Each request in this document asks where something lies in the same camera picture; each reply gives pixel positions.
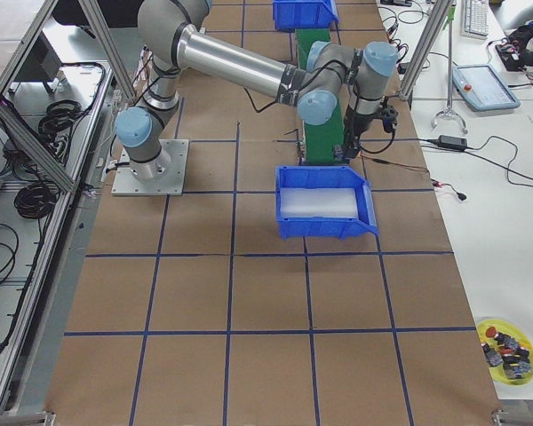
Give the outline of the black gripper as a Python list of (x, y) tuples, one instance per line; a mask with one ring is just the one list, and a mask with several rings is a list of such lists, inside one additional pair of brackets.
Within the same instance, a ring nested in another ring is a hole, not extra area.
[[(381, 154), (394, 142), (397, 127), (398, 112), (394, 106), (388, 104), (388, 98), (364, 99), (350, 98), (344, 117), (344, 143), (342, 152), (346, 159), (355, 158), (360, 152), (367, 154)], [(382, 122), (383, 130), (391, 135), (389, 142), (378, 150), (369, 150), (362, 146), (361, 136), (372, 122)]]

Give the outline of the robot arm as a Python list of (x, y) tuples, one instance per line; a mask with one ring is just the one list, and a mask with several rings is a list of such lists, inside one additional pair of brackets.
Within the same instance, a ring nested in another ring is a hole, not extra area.
[(115, 121), (134, 178), (150, 182), (169, 172), (172, 156), (159, 136), (178, 106), (176, 80), (185, 68), (296, 107), (309, 125), (325, 124), (338, 105), (341, 87), (350, 86), (340, 147), (346, 159), (361, 152), (361, 135), (373, 121), (380, 120), (386, 133), (395, 134), (398, 113), (385, 95), (397, 60), (391, 44), (371, 42), (355, 49), (315, 41), (306, 67), (300, 69), (201, 33), (211, 7), (210, 1), (145, 1), (139, 8), (139, 32), (153, 53), (150, 81), (141, 106), (121, 112)]

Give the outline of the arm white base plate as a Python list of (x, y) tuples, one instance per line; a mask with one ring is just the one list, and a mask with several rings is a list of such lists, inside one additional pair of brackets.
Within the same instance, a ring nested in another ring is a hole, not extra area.
[(114, 196), (157, 196), (183, 193), (188, 157), (188, 139), (161, 139), (162, 151), (154, 161), (137, 163), (130, 160), (124, 148), (112, 185)]

